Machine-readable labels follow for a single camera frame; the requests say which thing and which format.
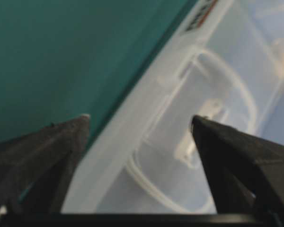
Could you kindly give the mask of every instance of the green surface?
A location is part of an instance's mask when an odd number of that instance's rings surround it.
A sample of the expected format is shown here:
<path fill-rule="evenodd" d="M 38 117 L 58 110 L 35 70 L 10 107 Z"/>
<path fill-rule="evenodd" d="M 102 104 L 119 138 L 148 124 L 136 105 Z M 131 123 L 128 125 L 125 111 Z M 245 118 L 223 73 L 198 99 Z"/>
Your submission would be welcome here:
<path fill-rule="evenodd" d="M 194 2 L 0 0 L 0 141 L 81 113 L 93 141 Z"/>

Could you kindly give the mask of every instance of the translucent plastic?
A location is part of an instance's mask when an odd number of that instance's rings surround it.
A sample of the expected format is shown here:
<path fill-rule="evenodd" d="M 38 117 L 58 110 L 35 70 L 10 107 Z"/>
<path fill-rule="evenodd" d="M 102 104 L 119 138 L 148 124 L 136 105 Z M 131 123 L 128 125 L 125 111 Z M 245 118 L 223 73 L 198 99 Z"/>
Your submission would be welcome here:
<path fill-rule="evenodd" d="M 192 9 L 79 166 L 65 212 L 215 212 L 192 116 L 261 135 L 284 87 L 284 32 L 256 2 L 218 1 L 186 32 L 202 1 Z"/>

